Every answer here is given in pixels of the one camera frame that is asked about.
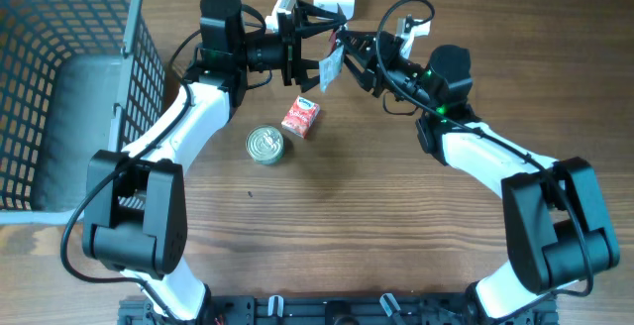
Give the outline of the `silver foil sachet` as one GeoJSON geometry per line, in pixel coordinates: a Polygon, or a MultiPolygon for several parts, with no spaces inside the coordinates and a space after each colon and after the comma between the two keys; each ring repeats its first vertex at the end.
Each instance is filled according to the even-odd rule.
{"type": "Polygon", "coordinates": [[[344,46],[338,44],[324,59],[319,61],[320,91],[325,93],[328,86],[338,77],[343,67],[344,46]]]}

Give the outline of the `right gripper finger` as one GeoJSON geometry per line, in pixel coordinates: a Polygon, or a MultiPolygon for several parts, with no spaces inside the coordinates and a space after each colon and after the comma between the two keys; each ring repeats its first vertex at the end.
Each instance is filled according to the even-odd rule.
{"type": "Polygon", "coordinates": [[[342,43],[347,53],[362,53],[366,50],[366,32],[342,30],[337,33],[336,37],[342,43]]]}
{"type": "Polygon", "coordinates": [[[365,71],[363,69],[359,69],[348,54],[346,54],[344,57],[344,65],[348,69],[348,71],[351,73],[351,75],[353,76],[353,78],[355,79],[359,87],[367,86],[367,78],[365,76],[365,71]]]}

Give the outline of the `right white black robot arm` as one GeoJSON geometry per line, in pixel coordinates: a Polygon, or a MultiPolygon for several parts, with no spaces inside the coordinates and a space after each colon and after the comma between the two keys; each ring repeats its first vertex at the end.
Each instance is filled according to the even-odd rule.
{"type": "Polygon", "coordinates": [[[595,276],[615,268],[620,249],[592,166],[533,154],[495,134],[468,102],[471,56],[455,45],[435,48],[426,65],[404,57],[390,33],[337,34],[346,67],[373,95],[387,90],[422,109],[422,150],[461,170],[502,201],[507,261],[472,283],[462,318],[501,324],[558,295],[585,297],[595,276]]]}

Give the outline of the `grey plastic mesh basket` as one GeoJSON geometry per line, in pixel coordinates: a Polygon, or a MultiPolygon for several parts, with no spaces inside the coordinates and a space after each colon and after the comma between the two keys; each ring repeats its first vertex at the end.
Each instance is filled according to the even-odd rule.
{"type": "Polygon", "coordinates": [[[160,117],[143,0],[1,0],[1,221],[65,223],[90,159],[160,117]]]}

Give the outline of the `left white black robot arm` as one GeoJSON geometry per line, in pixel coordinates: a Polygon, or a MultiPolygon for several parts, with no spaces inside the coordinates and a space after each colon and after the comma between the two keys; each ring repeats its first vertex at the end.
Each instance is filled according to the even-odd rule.
{"type": "Polygon", "coordinates": [[[112,271],[114,282],[144,292],[146,321],[225,322],[183,255],[185,174],[242,103],[249,72],[279,70],[285,84],[312,88],[316,79],[308,71],[318,64],[302,57],[302,42],[347,21],[341,11],[278,0],[271,17],[250,32],[244,19],[252,14],[242,0],[201,0],[199,56],[180,78],[172,105],[123,150],[101,150],[89,162],[87,194],[74,215],[83,225],[83,253],[112,271]]]}

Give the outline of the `silver tin can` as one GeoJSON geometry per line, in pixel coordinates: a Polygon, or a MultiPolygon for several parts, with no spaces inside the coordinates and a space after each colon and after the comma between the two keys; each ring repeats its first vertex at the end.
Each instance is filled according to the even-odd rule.
{"type": "Polygon", "coordinates": [[[284,138],[277,128],[261,125],[248,134],[246,149],[256,163],[274,164],[283,157],[284,138]]]}

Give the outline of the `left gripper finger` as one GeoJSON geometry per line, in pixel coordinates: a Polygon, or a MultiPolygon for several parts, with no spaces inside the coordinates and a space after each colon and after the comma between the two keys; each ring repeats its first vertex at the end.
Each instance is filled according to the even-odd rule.
{"type": "Polygon", "coordinates": [[[296,33],[299,37],[313,37],[328,30],[338,30],[347,23],[341,9],[331,12],[302,0],[296,1],[296,33]]]}
{"type": "Polygon", "coordinates": [[[320,82],[320,75],[316,74],[312,77],[308,75],[309,70],[319,71],[319,61],[311,59],[303,59],[299,65],[299,85],[302,92],[308,92],[320,82]]]}

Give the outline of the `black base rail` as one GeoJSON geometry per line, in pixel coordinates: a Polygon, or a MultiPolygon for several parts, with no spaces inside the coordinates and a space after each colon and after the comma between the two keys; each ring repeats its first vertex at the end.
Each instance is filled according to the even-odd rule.
{"type": "Polygon", "coordinates": [[[396,296],[390,308],[375,297],[214,296],[201,324],[494,324],[462,293],[396,296]]]}

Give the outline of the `red juice carton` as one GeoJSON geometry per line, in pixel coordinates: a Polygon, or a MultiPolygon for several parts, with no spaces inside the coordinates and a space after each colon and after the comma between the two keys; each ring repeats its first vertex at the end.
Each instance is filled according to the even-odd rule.
{"type": "Polygon", "coordinates": [[[298,96],[281,121],[281,126],[285,130],[305,138],[320,110],[319,104],[298,96]]]}

